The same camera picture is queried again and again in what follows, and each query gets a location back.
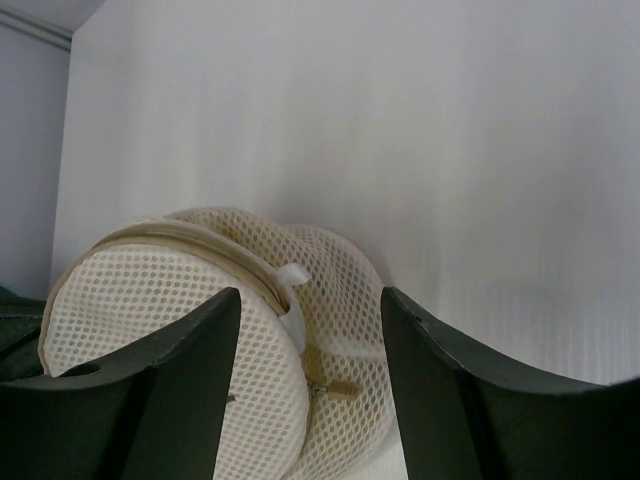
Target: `white mesh bag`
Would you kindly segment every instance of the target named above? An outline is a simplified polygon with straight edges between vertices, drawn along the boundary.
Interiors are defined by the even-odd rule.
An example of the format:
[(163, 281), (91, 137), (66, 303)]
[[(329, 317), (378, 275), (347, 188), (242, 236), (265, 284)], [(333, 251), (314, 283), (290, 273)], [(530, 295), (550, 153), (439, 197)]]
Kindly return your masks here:
[(57, 376), (175, 321), (226, 287), (242, 298), (217, 480), (337, 480), (373, 454), (394, 406), (373, 266), (320, 228), (238, 209), (137, 220), (60, 278), (39, 353)]

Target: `zipper pull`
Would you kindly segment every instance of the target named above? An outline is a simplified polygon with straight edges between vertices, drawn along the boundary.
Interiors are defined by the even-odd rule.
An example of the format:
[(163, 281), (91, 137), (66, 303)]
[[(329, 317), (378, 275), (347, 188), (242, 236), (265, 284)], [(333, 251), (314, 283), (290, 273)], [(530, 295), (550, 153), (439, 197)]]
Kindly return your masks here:
[(362, 387), (360, 385), (350, 382), (342, 382), (340, 380), (333, 380), (326, 388), (330, 399), (342, 400), (345, 402), (353, 402), (362, 392)]
[(312, 395), (322, 393), (328, 395), (331, 400), (344, 402), (353, 402), (363, 390), (360, 385), (340, 380), (332, 380), (328, 385), (319, 385), (309, 381), (309, 387)]

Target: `white wall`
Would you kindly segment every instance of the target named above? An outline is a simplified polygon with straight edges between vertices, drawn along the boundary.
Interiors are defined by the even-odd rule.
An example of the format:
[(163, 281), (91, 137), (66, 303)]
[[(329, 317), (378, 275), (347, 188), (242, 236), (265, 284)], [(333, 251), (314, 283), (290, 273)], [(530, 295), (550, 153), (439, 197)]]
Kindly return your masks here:
[(49, 288), (69, 53), (0, 27), (0, 284)]
[(516, 358), (637, 375), (638, 45), (633, 1), (109, 0), (74, 38), (53, 276), (128, 217), (237, 205)]

